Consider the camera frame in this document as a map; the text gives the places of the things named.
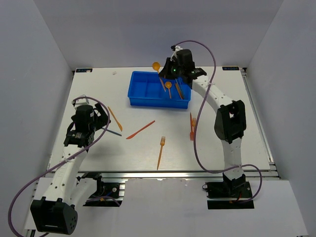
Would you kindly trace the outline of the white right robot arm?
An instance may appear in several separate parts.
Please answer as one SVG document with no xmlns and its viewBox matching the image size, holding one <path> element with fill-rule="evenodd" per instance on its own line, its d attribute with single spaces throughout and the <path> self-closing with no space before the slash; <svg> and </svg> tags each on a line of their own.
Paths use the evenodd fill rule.
<svg viewBox="0 0 316 237">
<path fill-rule="evenodd" d="M 203 97 L 216 113 L 214 130 L 221 140 L 224 154 L 223 192 L 234 197 L 241 191 L 238 179 L 244 179 L 241 164 L 241 142 L 246 130 L 245 105 L 241 100 L 233 100 L 219 88 L 212 85 L 211 78 L 202 68 L 197 68 L 192 52 L 180 46 L 171 47 L 173 54 L 158 74 L 164 79 L 181 78 L 193 91 Z"/>
</svg>

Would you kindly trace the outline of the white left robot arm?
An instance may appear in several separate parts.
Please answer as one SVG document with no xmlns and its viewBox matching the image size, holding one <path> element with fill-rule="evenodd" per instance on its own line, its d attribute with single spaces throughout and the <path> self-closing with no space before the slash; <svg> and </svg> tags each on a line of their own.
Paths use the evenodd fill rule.
<svg viewBox="0 0 316 237">
<path fill-rule="evenodd" d="M 67 128 L 61 166 L 55 168 L 53 179 L 40 199 L 32 201 L 30 211 L 39 232 L 70 235 L 78 222 L 78 209 L 88 197 L 99 197 L 104 184 L 92 178 L 77 179 L 79 168 L 95 141 L 98 130 L 111 122 L 101 103 L 75 104 L 76 113 Z"/>
</svg>

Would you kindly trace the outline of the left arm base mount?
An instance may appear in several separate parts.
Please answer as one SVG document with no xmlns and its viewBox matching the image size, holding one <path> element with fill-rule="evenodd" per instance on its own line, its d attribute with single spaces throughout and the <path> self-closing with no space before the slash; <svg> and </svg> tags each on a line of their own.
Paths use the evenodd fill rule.
<svg viewBox="0 0 316 237">
<path fill-rule="evenodd" d="M 80 179 L 93 179 L 96 181 L 96 190 L 90 195 L 84 206 L 90 207 L 119 207 L 122 203 L 120 195 L 121 183 L 106 181 L 102 173 L 86 172 Z"/>
</svg>

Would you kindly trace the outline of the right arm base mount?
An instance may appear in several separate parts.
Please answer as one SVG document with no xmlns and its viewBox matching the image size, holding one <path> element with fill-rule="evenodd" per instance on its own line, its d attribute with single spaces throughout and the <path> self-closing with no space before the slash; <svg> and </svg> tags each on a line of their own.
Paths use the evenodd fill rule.
<svg viewBox="0 0 316 237">
<path fill-rule="evenodd" d="M 202 190 L 207 193 L 209 210 L 254 208 L 251 186 L 244 174 L 233 180 L 223 175 L 222 182 L 206 182 Z"/>
</svg>

